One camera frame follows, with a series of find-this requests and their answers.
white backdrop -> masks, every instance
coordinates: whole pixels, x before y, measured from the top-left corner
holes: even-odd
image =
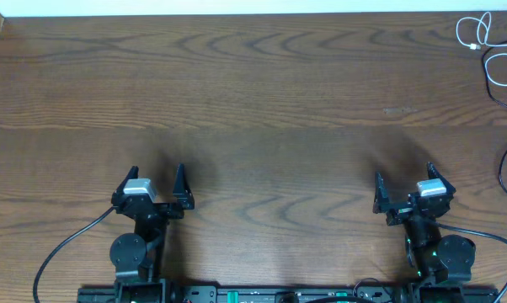
[[[507,0],[0,0],[4,17],[507,10]]]

white cable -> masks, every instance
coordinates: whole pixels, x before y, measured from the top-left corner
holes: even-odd
[[[483,21],[484,18],[486,18],[486,16],[489,16],[487,24]],[[463,21],[463,20],[472,20],[472,21],[478,22],[478,26],[476,28],[476,39],[478,41],[478,44],[475,44],[475,43],[471,43],[471,44],[465,43],[459,37],[459,23],[461,21]],[[483,40],[480,39],[480,28],[482,28],[482,27],[485,29],[485,35],[483,36]],[[488,43],[488,37],[489,37],[489,30],[490,29],[491,29],[491,13],[490,12],[485,12],[480,19],[476,19],[476,18],[473,18],[473,17],[464,17],[464,18],[459,19],[459,21],[457,21],[457,24],[456,24],[456,37],[457,37],[457,40],[459,41],[459,43],[461,43],[462,45],[470,48],[471,50],[479,50],[481,48],[480,45],[486,45],[486,46],[489,46],[489,47],[507,47],[507,44],[504,44],[504,45],[492,45],[492,44]],[[492,83],[497,84],[497,85],[499,85],[501,87],[507,87],[507,83],[496,82],[496,81],[494,81],[491,78],[491,76],[489,76],[489,71],[488,71],[489,61],[491,59],[493,59],[493,58],[500,57],[500,56],[507,56],[507,53],[500,53],[500,54],[497,54],[497,55],[490,56],[485,61],[485,63],[484,63],[484,69],[486,71],[486,76],[488,77],[489,81],[491,81]]]

black metal frame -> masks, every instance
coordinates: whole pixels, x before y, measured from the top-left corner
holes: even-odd
[[[158,272],[162,258],[166,226],[169,220],[182,219],[184,210],[195,207],[194,196],[180,164],[173,187],[178,203],[154,204],[146,194],[125,194],[129,179],[138,178],[133,167],[112,195],[118,214],[136,222],[135,232],[118,237],[109,255],[115,266],[113,287],[78,290],[78,303],[304,303],[330,296],[359,296],[373,302],[394,303],[490,303],[498,294],[494,288],[469,287],[463,283],[471,279],[471,267],[476,247],[472,241],[457,235],[442,237],[433,224],[435,218],[450,209],[456,189],[444,179],[432,163],[427,164],[430,179],[439,179],[446,192],[422,197],[411,193],[408,200],[392,203],[383,179],[376,174],[375,213],[386,213],[389,226],[403,224],[405,244],[411,266],[417,268],[419,279],[401,284],[365,284],[354,292],[345,287],[275,288],[221,287],[220,285],[181,285],[160,279]]]

brown wooden tabletop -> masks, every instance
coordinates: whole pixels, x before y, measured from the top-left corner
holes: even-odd
[[[374,172],[397,198],[426,178],[428,161],[457,189],[441,222],[507,237],[496,179],[507,109],[485,93],[481,52],[456,40],[466,15],[8,19],[0,302],[32,301],[45,257],[110,207],[132,165],[167,200],[183,162],[196,197],[170,226],[168,278],[416,277],[403,227],[371,212]],[[466,24],[462,36],[475,40],[475,29]],[[507,39],[507,13],[494,13],[490,39]],[[507,60],[492,68],[507,81]],[[507,89],[494,92],[507,100]],[[133,226],[113,214],[63,248],[40,299],[74,302],[81,284],[112,284],[109,246]],[[471,238],[472,282],[500,289],[507,246]]]

black cable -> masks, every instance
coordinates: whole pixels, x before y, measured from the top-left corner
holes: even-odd
[[[506,156],[507,156],[507,150],[504,152],[503,157],[500,159],[500,164],[499,164],[499,184],[500,184],[500,187],[503,189],[503,191],[507,194],[507,189],[504,186],[503,175],[502,175],[503,166],[504,166],[504,159],[506,158]]]
[[[316,299],[308,301],[307,303],[334,303],[334,302],[357,302],[357,303],[375,303],[372,300],[362,299],[358,297],[338,297],[338,296],[329,296],[328,298]]]
[[[364,282],[364,281],[367,281],[367,280],[373,280],[373,281],[376,281],[378,284],[381,283],[381,281],[379,281],[378,279],[375,279],[375,278],[363,278],[362,280],[358,281],[358,283],[355,285],[355,287],[353,288],[353,295],[355,297],[358,297],[358,289],[359,289],[359,285]],[[391,291],[388,291],[386,287],[382,286],[382,290],[385,291],[385,293],[387,293],[387,295],[390,297],[390,300],[388,300],[387,302],[391,302],[392,301],[392,292]]]
[[[38,282],[40,281],[40,276],[44,272],[45,266],[51,261],[51,258],[53,258],[53,256],[55,256],[56,253],[61,248],[63,248],[65,245],[67,245],[70,241],[72,241],[73,239],[75,239],[77,236],[83,234],[85,231],[89,230],[91,227],[93,227],[93,226],[97,225],[98,223],[100,223],[101,220],[103,220],[107,215],[109,215],[111,213],[111,211],[113,211],[114,209],[115,209],[115,207],[113,207],[113,206],[110,207],[98,219],[96,219],[95,221],[93,221],[91,224],[85,226],[84,228],[82,228],[81,230],[79,230],[78,232],[76,232],[75,234],[69,236],[65,241],[63,241],[61,244],[59,244],[53,250],[53,252],[50,253],[50,255],[48,256],[48,258],[46,258],[45,261],[40,266],[40,269],[38,270],[38,273],[36,273],[35,282],[33,283],[33,299],[35,299],[35,303],[40,303],[40,300],[38,299]]]
[[[432,223],[432,224],[440,227],[440,228],[444,228],[444,229],[447,229],[449,231],[464,232],[464,233],[475,235],[475,236],[487,237],[487,238],[490,238],[490,239],[494,239],[494,240],[500,241],[500,242],[502,242],[502,243],[504,243],[504,244],[507,245],[507,239],[504,239],[503,237],[500,237],[500,236],[496,236],[496,235],[493,235],[493,234],[490,234],[490,233],[487,233],[487,232],[482,232],[482,231],[473,231],[473,230],[468,230],[468,229],[461,228],[461,227],[448,226],[448,225],[441,224],[439,222],[435,222],[435,221],[430,220],[430,219],[426,219],[426,220],[428,222],[430,222],[430,223]],[[499,303],[500,302],[500,298],[503,297],[503,295],[506,293],[506,290],[507,290],[507,281],[506,281],[506,284],[504,285],[503,289],[499,292],[499,295],[497,295],[497,297],[495,298],[495,300],[492,303]]]
[[[500,42],[498,43],[498,45],[502,45],[502,44],[507,44],[507,40],[506,41],[503,41],[503,42]],[[493,94],[491,94],[491,89],[489,88],[489,79],[488,79],[488,74],[486,73],[486,64],[485,64],[485,57],[488,55],[488,53],[490,51],[492,51],[495,47],[490,47],[488,48],[488,50],[486,50],[483,54],[482,54],[482,70],[483,70],[483,75],[485,76],[486,78],[486,91],[488,92],[488,96],[493,100],[495,101],[498,105],[501,105],[501,106],[504,106],[505,108],[507,108],[507,104],[496,99]]]

